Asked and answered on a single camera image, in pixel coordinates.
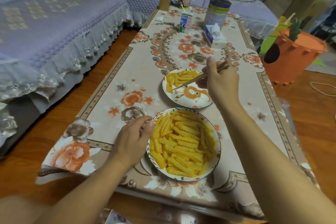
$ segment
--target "pile of fries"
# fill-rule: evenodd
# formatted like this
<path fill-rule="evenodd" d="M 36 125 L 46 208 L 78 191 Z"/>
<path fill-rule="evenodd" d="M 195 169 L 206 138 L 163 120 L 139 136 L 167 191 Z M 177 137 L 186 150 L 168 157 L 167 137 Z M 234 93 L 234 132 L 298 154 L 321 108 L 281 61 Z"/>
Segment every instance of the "pile of fries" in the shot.
<path fill-rule="evenodd" d="M 180 71 L 178 73 L 169 73 L 166 75 L 167 78 L 166 91 L 173 93 L 173 85 L 178 87 L 181 84 L 188 82 L 199 75 L 200 73 L 197 73 L 196 71 L 193 70 L 185 70 Z"/>
<path fill-rule="evenodd" d="M 215 139 L 205 121 L 192 111 L 171 111 L 160 116 L 150 138 L 150 155 L 167 173 L 195 177 L 207 169 L 216 154 Z"/>

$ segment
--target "hardwood floor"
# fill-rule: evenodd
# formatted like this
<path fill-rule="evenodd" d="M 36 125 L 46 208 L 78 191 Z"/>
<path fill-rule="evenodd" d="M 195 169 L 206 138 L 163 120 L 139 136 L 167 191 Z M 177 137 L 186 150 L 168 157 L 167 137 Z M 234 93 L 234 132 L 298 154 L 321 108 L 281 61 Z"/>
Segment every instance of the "hardwood floor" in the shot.
<path fill-rule="evenodd" d="M 86 103 L 96 87 L 136 35 L 136 30 L 124 29 L 83 81 L 60 103 L 51 108 L 24 136 L 8 157 L 0 162 L 0 198 L 19 194 L 29 199 L 52 205 L 75 188 L 83 178 L 71 177 L 44 185 L 35 185 L 41 162 L 54 143 Z M 277 95 L 290 103 L 292 118 L 303 150 L 322 191 L 336 203 L 336 101 L 309 86 L 309 82 L 335 85 L 335 77 L 315 72 L 304 73 L 291 85 L 275 86 Z M 319 87 L 334 95 L 335 90 Z M 109 206 L 133 224 L 181 223 L 185 211 L 115 193 Z M 190 213 L 200 223 L 228 223 L 224 220 Z M 261 223 L 244 220 L 244 223 Z"/>

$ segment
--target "human hand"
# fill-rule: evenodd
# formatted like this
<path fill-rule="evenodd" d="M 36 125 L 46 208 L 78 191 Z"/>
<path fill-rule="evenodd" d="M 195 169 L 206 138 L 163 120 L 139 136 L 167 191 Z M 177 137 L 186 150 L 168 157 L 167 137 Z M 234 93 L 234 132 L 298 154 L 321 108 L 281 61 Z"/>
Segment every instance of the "human hand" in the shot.
<path fill-rule="evenodd" d="M 123 126 L 115 140 L 110 159 L 119 161 L 126 169 L 140 162 L 154 129 L 151 116 L 143 116 Z"/>
<path fill-rule="evenodd" d="M 208 73 L 208 77 L 196 82 L 200 88 L 208 89 L 209 95 L 217 107 L 223 103 L 239 103 L 239 74 L 232 66 L 218 73 L 217 65 L 221 63 L 220 61 L 216 62 L 213 57 L 208 57 L 207 66 L 202 69 L 203 72 Z"/>

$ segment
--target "coffee table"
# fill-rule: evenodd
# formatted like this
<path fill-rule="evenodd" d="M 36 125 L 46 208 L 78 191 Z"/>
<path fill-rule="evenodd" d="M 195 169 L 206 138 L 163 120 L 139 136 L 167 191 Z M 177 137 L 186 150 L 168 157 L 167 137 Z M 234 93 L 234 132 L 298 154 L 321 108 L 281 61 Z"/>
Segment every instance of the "coffee table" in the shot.
<path fill-rule="evenodd" d="M 163 16 L 165 22 L 178 24 L 180 9 L 171 7 L 168 12 L 153 12 L 48 153 L 37 183 L 71 173 L 88 176 L 99 169 L 127 122 L 176 107 L 162 90 L 164 75 L 180 67 L 201 70 L 209 55 L 236 67 L 243 107 L 279 149 L 316 183 L 241 18 L 229 13 L 222 28 L 228 44 L 223 49 L 211 49 L 201 28 L 206 9 L 193 8 L 193 11 L 189 34 L 178 33 L 173 26 L 157 25 L 155 21 Z M 235 221 L 238 215 L 264 219 L 216 106 L 198 111 L 215 125 L 221 139 L 220 162 L 212 174 L 197 182 L 176 182 L 158 173 L 144 156 L 122 179 L 117 191 Z"/>

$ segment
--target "round plate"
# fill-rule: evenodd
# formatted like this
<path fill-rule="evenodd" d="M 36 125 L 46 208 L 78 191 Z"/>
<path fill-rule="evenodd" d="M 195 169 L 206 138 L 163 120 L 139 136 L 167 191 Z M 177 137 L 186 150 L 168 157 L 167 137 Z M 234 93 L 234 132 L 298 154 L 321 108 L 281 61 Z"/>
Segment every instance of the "round plate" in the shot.
<path fill-rule="evenodd" d="M 204 117 L 203 115 L 201 115 L 199 112 L 196 112 L 196 111 L 191 110 L 191 109 L 187 109 L 187 108 L 170 108 L 170 109 L 167 109 L 167 110 L 164 110 L 164 111 L 160 112 L 152 120 L 155 123 L 157 121 L 157 119 L 161 115 L 164 116 L 164 115 L 166 115 L 166 113 L 170 113 L 171 111 L 179 111 L 179 110 L 188 110 L 188 111 L 191 111 L 191 112 L 195 112 L 213 130 L 212 136 L 214 137 L 214 139 L 216 141 L 216 144 L 215 144 L 215 147 L 214 147 L 216 155 L 212 158 L 212 160 L 210 162 L 208 162 L 208 169 L 202 175 L 199 175 L 199 176 L 196 176 L 196 177 L 184 177 L 184 176 L 180 176 L 180 175 L 171 175 L 171 174 L 167 173 L 166 169 L 160 169 L 159 166 L 158 166 L 158 164 L 156 163 L 156 161 L 151 156 L 150 149 L 149 149 L 149 140 L 148 140 L 146 151 L 147 151 L 149 159 L 153 163 L 154 167 L 157 170 L 159 170 L 160 172 L 162 172 L 164 175 L 166 175 L 166 176 L 168 176 L 168 177 L 170 177 L 170 178 L 172 178 L 174 180 L 177 180 L 177 181 L 194 182 L 194 181 L 198 181 L 199 179 L 203 179 L 204 177 L 206 177 L 209 173 L 211 173 L 216 168 L 216 166 L 218 165 L 219 159 L 221 157 L 221 142 L 219 140 L 219 136 L 218 136 L 218 134 L 216 132 L 216 129 L 212 125 L 212 123 L 206 117 Z"/>
<path fill-rule="evenodd" d="M 198 73 L 202 73 L 195 69 L 179 68 L 179 69 L 170 71 L 168 74 L 177 73 L 177 72 L 186 71 L 186 70 L 192 70 Z M 167 86 L 167 77 L 165 76 L 162 80 L 163 91 L 166 93 L 168 98 L 170 98 L 172 101 L 174 101 L 175 103 L 183 107 L 198 109 L 198 108 L 207 107 L 213 103 L 209 96 L 208 90 L 199 88 L 195 82 L 185 87 L 179 88 L 177 90 L 173 89 L 174 90 L 173 93 L 167 92 L 166 86 Z"/>

